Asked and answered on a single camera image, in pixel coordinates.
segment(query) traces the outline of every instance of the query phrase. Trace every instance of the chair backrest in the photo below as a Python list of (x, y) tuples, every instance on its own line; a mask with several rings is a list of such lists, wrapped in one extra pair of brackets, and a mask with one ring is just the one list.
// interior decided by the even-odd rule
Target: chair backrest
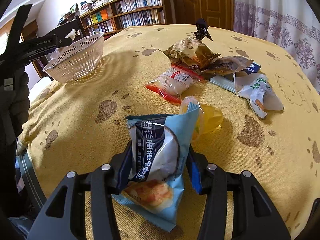
[(87, 36), (78, 15), (76, 15), (74, 20), (72, 20), (71, 22), (67, 22), (56, 27), (46, 35), (56, 34), (59, 37), (65, 37), (69, 32), (71, 32), (72, 29), (75, 29), (76, 31), (79, 30), (82, 38)]

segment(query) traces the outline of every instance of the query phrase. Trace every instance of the brown plastic wrapper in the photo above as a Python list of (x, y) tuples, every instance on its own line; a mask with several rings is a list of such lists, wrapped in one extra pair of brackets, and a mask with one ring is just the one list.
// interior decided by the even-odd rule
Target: brown plastic wrapper
[(253, 60), (242, 56), (221, 57), (217, 58), (208, 68), (201, 70), (201, 73), (211, 77), (214, 75), (225, 76), (244, 70), (252, 62)]
[(201, 41), (191, 37), (177, 41), (167, 50), (161, 52), (170, 59), (171, 63), (183, 62), (189, 67), (197, 65), (197, 67), (193, 67), (193, 69), (206, 68), (214, 61), (215, 58), (221, 55), (212, 52)]

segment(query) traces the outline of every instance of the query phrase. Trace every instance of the cookie image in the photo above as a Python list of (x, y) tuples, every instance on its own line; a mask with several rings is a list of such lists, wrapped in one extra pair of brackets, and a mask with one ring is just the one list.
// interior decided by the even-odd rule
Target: cookie image
[(143, 206), (151, 213), (159, 213), (172, 205), (173, 189), (161, 180), (131, 182), (124, 192), (126, 193), (124, 194), (125, 197)]

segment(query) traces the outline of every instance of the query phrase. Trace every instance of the wooden door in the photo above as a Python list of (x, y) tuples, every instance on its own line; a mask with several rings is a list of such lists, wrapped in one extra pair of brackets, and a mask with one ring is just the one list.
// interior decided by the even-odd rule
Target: wooden door
[(195, 24), (204, 18), (209, 26), (231, 30), (234, 0), (175, 0), (177, 23)]

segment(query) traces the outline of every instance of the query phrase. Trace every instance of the curtain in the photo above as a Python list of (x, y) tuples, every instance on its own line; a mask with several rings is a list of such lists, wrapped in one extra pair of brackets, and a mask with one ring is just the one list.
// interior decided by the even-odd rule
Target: curtain
[(233, 31), (284, 48), (320, 95), (320, 23), (305, 0), (235, 0), (234, 15)]

